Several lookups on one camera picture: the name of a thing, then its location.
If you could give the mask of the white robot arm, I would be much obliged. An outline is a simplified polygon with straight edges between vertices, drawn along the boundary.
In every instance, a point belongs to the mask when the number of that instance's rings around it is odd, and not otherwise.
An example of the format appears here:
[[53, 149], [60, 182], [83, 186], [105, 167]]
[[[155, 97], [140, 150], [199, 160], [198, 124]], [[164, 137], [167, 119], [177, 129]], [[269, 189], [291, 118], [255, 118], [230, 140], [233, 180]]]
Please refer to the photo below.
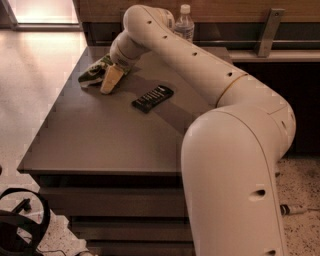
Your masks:
[[196, 256], [288, 256], [276, 188], [290, 104], [255, 77], [174, 34], [172, 14], [129, 7], [110, 55], [117, 70], [152, 51], [210, 105], [188, 128], [181, 172]]

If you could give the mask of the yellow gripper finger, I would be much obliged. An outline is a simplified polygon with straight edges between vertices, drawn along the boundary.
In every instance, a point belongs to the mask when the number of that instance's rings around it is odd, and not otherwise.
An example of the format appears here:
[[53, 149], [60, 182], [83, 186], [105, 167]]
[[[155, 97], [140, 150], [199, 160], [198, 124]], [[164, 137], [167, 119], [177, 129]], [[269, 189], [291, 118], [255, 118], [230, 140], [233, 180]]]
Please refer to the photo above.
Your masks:
[[100, 92], [105, 95], [110, 94], [123, 75], [123, 70], [117, 65], [109, 66], [102, 81]]

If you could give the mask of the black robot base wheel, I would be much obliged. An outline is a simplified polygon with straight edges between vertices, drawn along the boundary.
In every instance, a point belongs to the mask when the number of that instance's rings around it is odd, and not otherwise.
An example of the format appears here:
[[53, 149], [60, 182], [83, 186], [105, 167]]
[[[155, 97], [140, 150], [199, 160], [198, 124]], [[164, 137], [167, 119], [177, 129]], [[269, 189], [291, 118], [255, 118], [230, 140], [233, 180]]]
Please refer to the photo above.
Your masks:
[[[9, 194], [28, 191], [24, 188], [8, 188], [1, 194], [0, 199]], [[37, 248], [49, 227], [50, 208], [48, 201], [43, 196], [33, 191], [29, 192], [40, 200], [43, 207], [43, 220], [41, 223], [36, 223], [32, 219], [20, 215], [21, 210], [26, 205], [25, 199], [12, 211], [0, 210], [0, 256], [44, 256], [37, 251]], [[19, 228], [32, 236], [29, 243], [17, 234]]]

